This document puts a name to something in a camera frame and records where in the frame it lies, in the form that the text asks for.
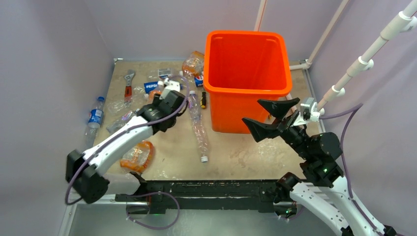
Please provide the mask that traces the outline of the orange plastic bin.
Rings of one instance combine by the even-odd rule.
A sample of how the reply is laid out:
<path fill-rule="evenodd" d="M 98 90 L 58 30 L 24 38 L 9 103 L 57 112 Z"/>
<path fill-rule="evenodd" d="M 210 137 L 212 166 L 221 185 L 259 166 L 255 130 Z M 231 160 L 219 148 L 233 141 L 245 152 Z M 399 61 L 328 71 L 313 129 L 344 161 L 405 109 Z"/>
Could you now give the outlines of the orange plastic bin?
<path fill-rule="evenodd" d="M 278 100 L 292 90 L 284 38 L 274 32 L 216 30 L 207 35 L 204 89 L 209 94 L 211 128 L 247 134 L 242 121 L 266 121 L 259 99 Z"/>

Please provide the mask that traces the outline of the large clear plastic bottle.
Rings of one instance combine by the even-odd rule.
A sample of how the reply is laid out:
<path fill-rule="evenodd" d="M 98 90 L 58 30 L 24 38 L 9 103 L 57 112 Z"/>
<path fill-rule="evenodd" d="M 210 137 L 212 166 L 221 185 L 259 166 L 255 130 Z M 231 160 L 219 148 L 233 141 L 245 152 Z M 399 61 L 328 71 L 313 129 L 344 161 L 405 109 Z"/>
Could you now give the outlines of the large clear plastic bottle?
<path fill-rule="evenodd" d="M 198 102 L 198 95 L 194 90 L 191 90 L 188 96 L 188 111 L 192 128 L 198 143 L 200 160 L 202 163 L 207 163 L 209 161 L 209 143 L 202 123 L 201 107 Z"/>

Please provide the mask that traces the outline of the blue pepsi label bottle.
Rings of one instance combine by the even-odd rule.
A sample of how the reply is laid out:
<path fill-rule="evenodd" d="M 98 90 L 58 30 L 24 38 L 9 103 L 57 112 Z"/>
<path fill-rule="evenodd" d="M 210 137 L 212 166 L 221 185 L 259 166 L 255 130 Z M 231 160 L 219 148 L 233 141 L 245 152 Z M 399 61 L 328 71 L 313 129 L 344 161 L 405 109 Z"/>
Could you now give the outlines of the blue pepsi label bottle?
<path fill-rule="evenodd" d="M 146 94 L 149 94 L 153 90 L 160 90 L 163 88 L 164 83 L 162 81 L 153 81 L 144 83 L 144 91 Z"/>

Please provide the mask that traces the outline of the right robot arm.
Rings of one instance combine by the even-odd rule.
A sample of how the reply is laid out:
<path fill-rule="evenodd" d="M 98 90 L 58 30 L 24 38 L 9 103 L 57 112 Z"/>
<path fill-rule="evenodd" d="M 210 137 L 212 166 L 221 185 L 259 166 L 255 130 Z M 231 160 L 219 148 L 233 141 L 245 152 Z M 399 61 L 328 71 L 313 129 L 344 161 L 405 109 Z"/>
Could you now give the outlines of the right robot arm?
<path fill-rule="evenodd" d="M 286 173 L 276 183 L 274 202 L 292 201 L 315 214 L 339 236 L 394 236 L 392 226 L 382 224 L 353 192 L 348 171 L 337 163 L 343 158 L 343 139 L 332 132 L 309 136 L 309 122 L 324 118 L 316 100 L 258 100 L 274 117 L 271 124 L 243 118 L 256 142 L 280 137 L 299 157 L 306 181 Z"/>

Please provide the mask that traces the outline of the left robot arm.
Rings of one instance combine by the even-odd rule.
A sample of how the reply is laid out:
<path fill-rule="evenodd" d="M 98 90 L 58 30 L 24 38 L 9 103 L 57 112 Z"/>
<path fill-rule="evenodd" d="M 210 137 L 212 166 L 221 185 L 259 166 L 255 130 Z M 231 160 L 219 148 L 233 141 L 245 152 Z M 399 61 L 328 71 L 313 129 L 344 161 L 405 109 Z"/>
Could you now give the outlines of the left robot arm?
<path fill-rule="evenodd" d="M 134 201 L 144 199 L 147 188 L 139 177 L 106 173 L 135 145 L 173 127 L 186 105 L 187 96 L 179 91 L 163 92 L 160 98 L 143 106 L 126 125 L 98 145 L 82 152 L 71 151 L 66 158 L 65 180 L 69 186 L 65 203 L 92 204 L 107 194 L 127 194 Z"/>

